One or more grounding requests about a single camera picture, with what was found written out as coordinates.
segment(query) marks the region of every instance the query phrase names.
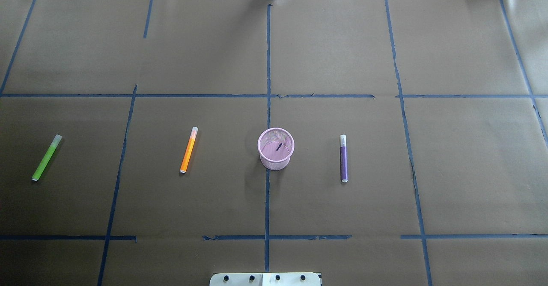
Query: marker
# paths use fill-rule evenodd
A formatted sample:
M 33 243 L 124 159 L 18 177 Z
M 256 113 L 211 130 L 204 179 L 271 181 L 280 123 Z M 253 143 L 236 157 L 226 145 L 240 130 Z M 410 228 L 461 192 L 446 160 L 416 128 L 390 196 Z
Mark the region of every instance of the marker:
M 194 148 L 194 142 L 196 141 L 196 134 L 198 134 L 198 128 L 193 126 L 192 132 L 190 132 L 190 139 L 188 139 L 188 145 L 186 145 L 185 156 L 182 158 L 180 173 L 186 173 L 188 162 L 190 161 L 190 155 L 192 154 L 192 148 Z
M 61 138 L 63 138 L 61 135 L 55 135 L 55 138 L 53 138 L 53 142 L 51 142 L 51 145 L 49 145 L 49 148 L 45 152 L 45 155 L 40 162 L 40 165 L 38 165 L 38 168 L 33 175 L 33 181 L 38 181 L 38 179 L 40 179 L 40 176 L 44 172 L 45 167 L 48 165 L 49 159 L 51 159 L 53 152 L 55 152 L 55 149 L 57 149 L 57 145 L 61 141 Z
M 348 162 L 346 160 L 346 135 L 341 135 L 341 182 L 348 182 Z

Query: pink mesh pen holder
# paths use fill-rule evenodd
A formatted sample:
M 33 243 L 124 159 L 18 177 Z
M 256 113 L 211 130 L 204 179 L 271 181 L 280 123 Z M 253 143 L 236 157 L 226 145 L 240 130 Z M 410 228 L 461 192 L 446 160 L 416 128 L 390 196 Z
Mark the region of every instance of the pink mesh pen holder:
M 257 142 L 262 164 L 270 170 L 280 170 L 289 164 L 293 150 L 293 136 L 283 128 L 269 128 Z

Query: orange marker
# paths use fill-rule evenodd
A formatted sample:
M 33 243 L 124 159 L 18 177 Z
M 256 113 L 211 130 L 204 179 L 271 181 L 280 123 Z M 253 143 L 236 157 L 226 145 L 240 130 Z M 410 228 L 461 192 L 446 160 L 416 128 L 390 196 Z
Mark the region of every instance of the orange marker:
M 188 167 L 188 162 L 190 161 L 190 155 L 192 154 L 192 148 L 194 148 L 194 141 L 196 141 L 196 134 L 198 134 L 198 128 L 196 126 L 192 127 L 192 132 L 190 132 L 190 139 L 188 140 L 188 145 L 186 145 L 185 156 L 182 158 L 181 170 L 180 173 L 186 173 Z

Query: green marker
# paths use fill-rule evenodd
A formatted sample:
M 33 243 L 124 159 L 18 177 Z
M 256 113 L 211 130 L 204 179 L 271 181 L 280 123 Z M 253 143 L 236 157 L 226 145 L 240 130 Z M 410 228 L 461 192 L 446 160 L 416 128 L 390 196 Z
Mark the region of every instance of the green marker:
M 38 179 L 40 179 L 40 176 L 44 172 L 45 167 L 48 165 L 49 159 L 51 159 L 53 152 L 55 152 L 55 149 L 57 149 L 57 145 L 61 141 L 61 138 L 63 138 L 61 135 L 55 135 L 55 138 L 53 138 L 53 142 L 51 142 L 51 145 L 49 145 L 48 151 L 45 152 L 44 158 L 40 162 L 40 165 L 38 165 L 38 168 L 33 175 L 33 181 L 38 181 Z

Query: blue tape line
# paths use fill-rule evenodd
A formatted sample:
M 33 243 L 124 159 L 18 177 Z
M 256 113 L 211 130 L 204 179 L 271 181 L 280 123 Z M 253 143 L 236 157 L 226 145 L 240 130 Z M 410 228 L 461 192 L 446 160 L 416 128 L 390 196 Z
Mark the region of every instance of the blue tape line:
M 271 240 L 348 240 L 351 235 L 271 235 Z
M 403 240 L 421 239 L 421 235 L 402 235 Z M 426 239 L 519 239 L 519 238 L 542 238 L 548 239 L 546 234 L 534 233 L 472 233 L 453 235 L 426 235 Z
M 19 34 L 19 38 L 17 39 L 17 43 L 15 44 L 15 48 L 12 54 L 12 59 L 10 59 L 9 61 L 8 69 L 6 70 L 6 75 L 4 75 L 4 81 L 2 82 L 2 87 L 0 87 L 0 96 L 2 96 L 2 93 L 4 92 L 4 88 L 6 88 L 6 83 L 8 82 L 9 73 L 12 71 L 12 66 L 13 66 L 13 62 L 15 61 L 15 56 L 17 55 L 17 51 L 19 50 L 19 46 L 21 45 L 21 40 L 23 39 L 25 30 L 27 29 L 27 25 L 29 24 L 29 19 L 31 18 L 31 14 L 33 14 L 35 3 L 36 3 L 36 0 L 33 0 L 33 3 L 31 3 L 31 6 L 29 8 L 29 13 L 27 13 L 27 18 L 25 19 L 25 23 L 23 24 L 23 28 L 21 29 L 21 33 Z
M 266 7 L 266 127 L 270 128 L 270 13 L 272 5 Z M 265 272 L 270 272 L 270 170 L 266 170 L 265 192 Z
M 508 21 L 508 15 L 506 14 L 504 0 L 499 0 L 499 1 L 500 1 L 500 7 L 503 9 L 504 22 L 506 23 L 510 40 L 512 41 L 512 45 L 515 51 L 515 56 L 517 57 L 517 60 L 519 62 L 519 68 L 521 69 L 521 73 L 523 74 L 523 79 L 525 79 L 525 85 L 527 86 L 527 91 L 529 91 L 529 97 L 531 98 L 531 102 L 533 103 L 533 109 L 535 110 L 536 120 L 539 122 L 540 131 L 542 132 L 542 137 L 544 138 L 544 144 L 548 148 L 548 136 L 546 135 L 546 129 L 544 128 L 544 123 L 542 122 L 542 117 L 540 116 L 539 108 L 536 106 L 533 90 L 531 89 L 531 84 L 529 83 L 529 77 L 527 77 L 527 72 L 525 71 L 525 67 L 523 66 L 523 61 L 521 60 L 521 55 L 519 54 L 517 44 L 515 43 L 512 27 L 510 26 L 510 22 Z
M 138 94 L 138 98 L 266 98 L 268 95 L 225 95 L 225 94 L 154 94 L 142 93 Z
M 529 98 L 529 95 L 403 95 L 404 98 Z
M 202 238 L 204 241 L 209 240 L 264 240 L 264 235 L 216 235 L 211 238 L 206 235 L 203 235 Z
M 3 97 L 29 98 L 131 98 L 127 93 L 6 93 Z M 137 98 L 266 98 L 266 94 L 224 94 L 224 93 L 138 93 Z M 403 95 L 404 98 L 530 98 L 530 95 Z M 548 98 L 548 95 L 533 95 L 534 98 Z M 270 98 L 375 98 L 375 95 L 275 95 Z
M 264 235 L 216 235 L 208 237 L 203 235 L 204 241 L 214 240 L 265 240 Z M 270 235 L 270 240 L 348 240 L 352 235 Z
M 270 271 L 270 169 L 266 170 L 265 196 L 265 272 Z
M 266 101 L 266 107 L 267 107 L 267 118 L 266 118 L 266 127 L 270 128 L 270 95 L 271 95 L 271 89 L 270 89 L 270 7 L 272 5 L 268 5 L 266 8 L 266 93 L 267 93 L 267 101 Z
M 403 128 L 405 130 L 405 141 L 407 142 L 407 154 L 409 155 L 409 162 L 411 163 L 411 170 L 413 171 L 413 186 L 415 188 L 415 204 L 417 205 L 417 216 L 419 218 L 420 235 L 421 235 L 421 241 L 423 244 L 423 256 L 424 256 L 424 265 L 426 268 L 426 278 L 428 280 L 428 285 L 432 286 L 432 274 L 430 272 L 430 259 L 428 257 L 428 248 L 426 245 L 426 238 L 425 238 L 425 232 L 424 232 L 423 212 L 420 206 L 419 186 L 417 185 L 417 176 L 415 174 L 415 162 L 413 161 L 413 151 L 411 149 L 411 138 L 409 137 L 407 117 L 405 116 L 405 104 L 403 101 L 402 82 L 399 77 L 398 66 L 396 64 L 396 45 L 394 43 L 394 33 L 392 30 L 392 21 L 390 18 L 390 8 L 389 8 L 388 0 L 384 0 L 384 3 L 386 7 L 386 19 L 388 20 L 388 29 L 390 33 L 390 44 L 392 45 L 392 58 L 394 61 L 394 70 L 396 72 L 396 78 L 398 80 L 399 104 L 402 109 Z
M 103 93 L 92 93 L 92 94 L 80 94 L 80 93 L 67 93 L 67 94 L 57 94 L 57 93 L 8 93 L 3 95 L 4 97 L 14 97 L 14 98 L 131 98 L 133 95 L 127 94 L 103 94 Z
M 31 97 L 31 98 L 131 98 L 133 95 L 124 93 L 8 93 L 4 97 Z M 262 94 L 188 94 L 188 93 L 139 93 L 135 95 L 137 98 L 266 98 L 267 95 Z
M 282 98 L 375 98 L 375 95 L 331 95 L 331 94 L 322 94 L 317 95 L 315 93 L 311 95 L 284 95 L 280 96 Z
M 120 176 L 122 174 L 122 165 L 124 163 L 125 158 L 125 149 L 127 148 L 128 143 L 128 133 L 129 133 L 129 125 L 131 124 L 131 116 L 133 115 L 133 107 L 135 106 L 135 95 L 137 94 L 137 85 L 135 85 L 135 88 L 133 88 L 133 97 L 131 98 L 131 105 L 129 107 L 129 114 L 128 114 L 128 122 L 125 125 L 125 135 L 124 135 L 124 143 L 122 145 L 122 153 L 120 155 L 120 164 L 118 165 L 118 175 L 116 176 L 116 185 L 114 188 L 114 195 L 112 197 L 112 206 L 110 208 L 110 217 L 108 218 L 108 227 L 106 230 L 106 237 L 104 239 L 104 248 L 103 248 L 103 255 L 101 260 L 101 269 L 99 270 L 99 277 L 97 280 L 97 285 L 100 286 L 102 284 L 102 278 L 104 274 L 104 265 L 106 264 L 106 257 L 108 253 L 108 243 L 110 241 L 110 234 L 112 231 L 112 221 L 114 220 L 114 212 L 116 210 L 116 200 L 118 198 L 118 190 L 120 187 Z
M 0 235 L 0 240 L 104 240 L 104 235 Z M 134 235 L 116 235 L 111 240 L 137 241 Z
M 146 39 L 146 35 L 149 33 L 149 21 L 150 21 L 150 13 L 152 12 L 152 2 L 154 0 L 149 1 L 149 12 L 146 14 L 146 23 L 145 23 L 145 33 L 143 33 L 143 38 Z

